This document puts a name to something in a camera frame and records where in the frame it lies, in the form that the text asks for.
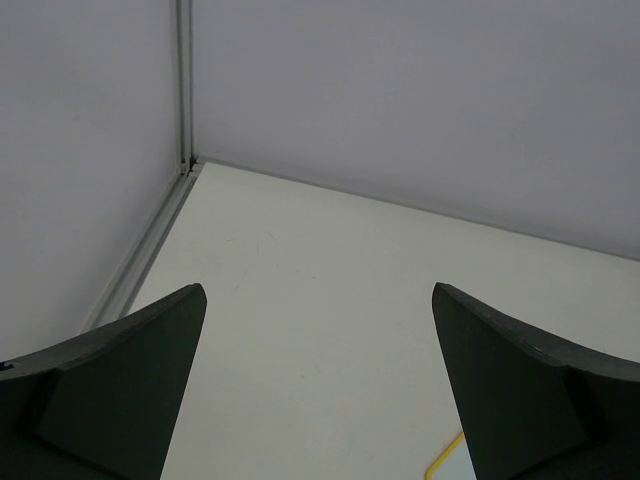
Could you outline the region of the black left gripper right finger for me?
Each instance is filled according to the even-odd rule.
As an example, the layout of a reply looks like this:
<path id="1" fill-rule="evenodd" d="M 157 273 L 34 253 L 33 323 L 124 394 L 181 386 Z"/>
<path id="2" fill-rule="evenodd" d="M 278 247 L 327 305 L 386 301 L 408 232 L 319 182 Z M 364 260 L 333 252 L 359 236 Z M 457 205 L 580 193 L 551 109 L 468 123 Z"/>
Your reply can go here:
<path id="1" fill-rule="evenodd" d="M 639 365 L 435 285 L 432 311 L 479 479 L 636 479 Z"/>

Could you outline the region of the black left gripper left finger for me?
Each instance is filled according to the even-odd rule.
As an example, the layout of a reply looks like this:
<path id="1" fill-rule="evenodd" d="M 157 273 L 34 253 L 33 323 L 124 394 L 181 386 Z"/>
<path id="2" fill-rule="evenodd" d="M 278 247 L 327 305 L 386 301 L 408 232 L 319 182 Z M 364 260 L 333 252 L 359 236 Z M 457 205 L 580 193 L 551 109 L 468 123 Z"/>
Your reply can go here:
<path id="1" fill-rule="evenodd" d="M 2 478 L 160 478 L 206 307 L 203 287 L 187 285 L 2 362 Z"/>

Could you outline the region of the yellow-framed small whiteboard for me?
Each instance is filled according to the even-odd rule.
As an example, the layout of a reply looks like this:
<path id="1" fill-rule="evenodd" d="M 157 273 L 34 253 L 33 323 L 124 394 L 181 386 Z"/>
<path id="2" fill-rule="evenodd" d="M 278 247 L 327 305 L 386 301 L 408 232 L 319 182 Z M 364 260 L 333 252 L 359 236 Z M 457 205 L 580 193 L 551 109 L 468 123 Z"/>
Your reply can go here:
<path id="1" fill-rule="evenodd" d="M 466 438 L 461 433 L 426 470 L 425 480 L 475 480 Z"/>

